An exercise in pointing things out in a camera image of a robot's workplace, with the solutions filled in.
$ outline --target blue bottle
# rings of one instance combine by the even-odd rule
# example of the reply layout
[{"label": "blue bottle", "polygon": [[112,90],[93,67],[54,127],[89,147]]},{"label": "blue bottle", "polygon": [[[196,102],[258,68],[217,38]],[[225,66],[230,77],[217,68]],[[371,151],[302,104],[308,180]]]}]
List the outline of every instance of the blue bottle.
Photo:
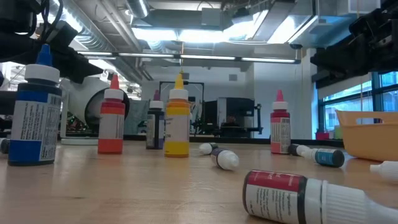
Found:
[{"label": "blue bottle", "polygon": [[37,166],[55,159],[62,90],[60,71],[52,67],[50,46],[43,45],[36,64],[26,66],[18,84],[12,120],[8,164]]}]

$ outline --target bottle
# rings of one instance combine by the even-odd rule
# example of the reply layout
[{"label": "bottle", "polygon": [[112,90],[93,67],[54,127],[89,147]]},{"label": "bottle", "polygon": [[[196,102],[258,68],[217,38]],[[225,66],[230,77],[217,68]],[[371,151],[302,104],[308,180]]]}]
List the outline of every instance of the bottle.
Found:
[{"label": "bottle", "polygon": [[239,157],[233,151],[227,149],[214,149],[210,157],[214,165],[224,170],[235,170],[239,166]]},{"label": "bottle", "polygon": [[311,149],[303,151],[302,157],[315,161],[322,166],[341,167],[344,164],[344,154],[337,149]]},{"label": "bottle", "polygon": [[119,89],[117,75],[113,75],[111,87],[105,90],[99,121],[98,153],[121,154],[123,151],[124,93]]},{"label": "bottle", "polygon": [[298,145],[298,144],[291,144],[288,146],[287,151],[290,155],[293,156],[303,156],[302,153],[304,151],[311,151],[312,149],[308,146]]},{"label": "bottle", "polygon": [[284,101],[282,90],[278,90],[276,101],[272,104],[271,113],[271,153],[288,154],[290,145],[290,114],[288,104]]},{"label": "bottle", "polygon": [[214,142],[203,143],[199,146],[199,153],[202,155],[209,155],[214,149],[217,149],[218,145]]},{"label": "bottle", "polygon": [[379,174],[383,179],[398,182],[398,162],[384,161],[380,165],[371,165],[371,172]]},{"label": "bottle", "polygon": [[8,154],[10,149],[10,139],[0,138],[0,152]]},{"label": "bottle", "polygon": [[188,91],[183,88],[182,74],[179,73],[166,106],[166,157],[189,156],[190,104]]},{"label": "bottle", "polygon": [[279,172],[250,171],[243,205],[250,215],[281,223],[398,223],[398,210],[372,201],[362,190]]},{"label": "bottle", "polygon": [[50,46],[45,44],[35,64],[26,65],[25,80],[18,84],[12,120],[8,164],[52,164],[57,147],[62,90],[60,71],[52,67]]},{"label": "bottle", "polygon": [[147,149],[163,149],[164,112],[159,90],[155,91],[154,100],[149,103],[147,118]]}]

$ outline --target pointed dropper tip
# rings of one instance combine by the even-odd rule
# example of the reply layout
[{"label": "pointed dropper tip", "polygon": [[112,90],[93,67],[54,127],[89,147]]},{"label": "pointed dropper tip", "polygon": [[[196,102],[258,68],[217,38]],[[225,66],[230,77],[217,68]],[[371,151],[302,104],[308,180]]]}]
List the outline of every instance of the pointed dropper tip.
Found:
[{"label": "pointed dropper tip", "polygon": [[177,78],[175,79],[175,89],[177,90],[183,90],[184,89],[184,82],[182,80],[182,73],[179,73],[177,75]]},{"label": "pointed dropper tip", "polygon": [[276,101],[277,102],[283,102],[284,101],[284,94],[282,93],[282,90],[278,90],[278,94],[276,95]]},{"label": "pointed dropper tip", "polygon": [[159,90],[156,90],[156,91],[155,91],[155,94],[154,94],[154,101],[160,101]]},{"label": "pointed dropper tip", "polygon": [[51,49],[48,44],[42,45],[42,49],[40,50],[36,59],[36,64],[52,67]]},{"label": "pointed dropper tip", "polygon": [[116,75],[116,74],[112,76],[111,89],[113,89],[113,90],[119,89],[119,78],[118,78],[118,75]]}]

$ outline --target barcode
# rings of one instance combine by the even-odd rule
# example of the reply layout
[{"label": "barcode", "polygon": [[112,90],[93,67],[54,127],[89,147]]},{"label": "barcode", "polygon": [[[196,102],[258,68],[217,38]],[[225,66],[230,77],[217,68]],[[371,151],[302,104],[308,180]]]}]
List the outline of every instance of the barcode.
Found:
[{"label": "barcode", "polygon": [[61,106],[61,98],[57,96],[51,96],[50,105]]}]

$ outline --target blue bottle cap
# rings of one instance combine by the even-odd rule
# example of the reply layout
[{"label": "blue bottle cap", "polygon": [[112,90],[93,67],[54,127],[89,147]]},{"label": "blue bottle cap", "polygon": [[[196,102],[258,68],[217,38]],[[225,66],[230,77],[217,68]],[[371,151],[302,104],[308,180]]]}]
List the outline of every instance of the blue bottle cap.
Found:
[{"label": "blue bottle cap", "polygon": [[48,44],[43,44],[42,50],[37,56],[36,64],[52,67],[52,55]]}]

